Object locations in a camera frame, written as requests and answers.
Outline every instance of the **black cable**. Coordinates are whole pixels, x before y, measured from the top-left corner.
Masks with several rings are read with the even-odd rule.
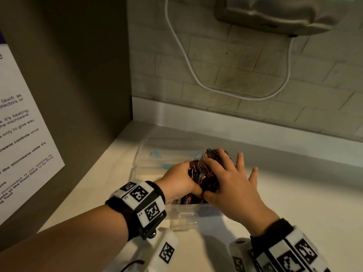
[[[124,267],[124,269],[122,269],[120,272],[124,272],[126,269],[128,269],[131,265],[135,264],[135,263],[138,263],[138,264],[144,264],[145,262],[143,260],[135,260],[135,261],[132,261],[130,262],[128,265],[126,265]]]

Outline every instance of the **stack of packets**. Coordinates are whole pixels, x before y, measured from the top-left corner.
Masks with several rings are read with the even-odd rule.
[[[223,166],[222,160],[219,156],[217,149],[208,148],[206,152],[202,155],[201,159],[194,159],[190,162],[190,168],[188,174],[195,183],[197,183],[202,191],[217,192],[219,189],[219,182],[215,174],[212,172],[208,165],[204,164],[202,158],[208,157],[216,160],[219,164]],[[205,200],[198,198],[193,194],[188,194],[178,200],[178,204],[188,205],[188,204],[200,204],[207,203]]]

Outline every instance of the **person's right hand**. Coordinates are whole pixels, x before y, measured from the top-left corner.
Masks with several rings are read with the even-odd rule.
[[[263,203],[257,192],[258,169],[253,168],[247,178],[242,153],[238,153],[236,166],[222,148],[218,148],[218,153],[223,166],[210,158],[202,160],[211,168],[220,185],[218,193],[204,192],[204,199],[228,218],[245,226],[252,236],[261,236],[279,216]]]

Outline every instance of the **paper notice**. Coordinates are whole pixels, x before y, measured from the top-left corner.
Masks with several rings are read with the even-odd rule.
[[[0,45],[0,224],[63,166],[8,45]]]

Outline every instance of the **dark wall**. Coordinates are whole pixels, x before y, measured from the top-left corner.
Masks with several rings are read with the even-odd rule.
[[[1,251],[39,230],[132,115],[126,0],[0,0],[0,29],[65,163],[0,226]]]

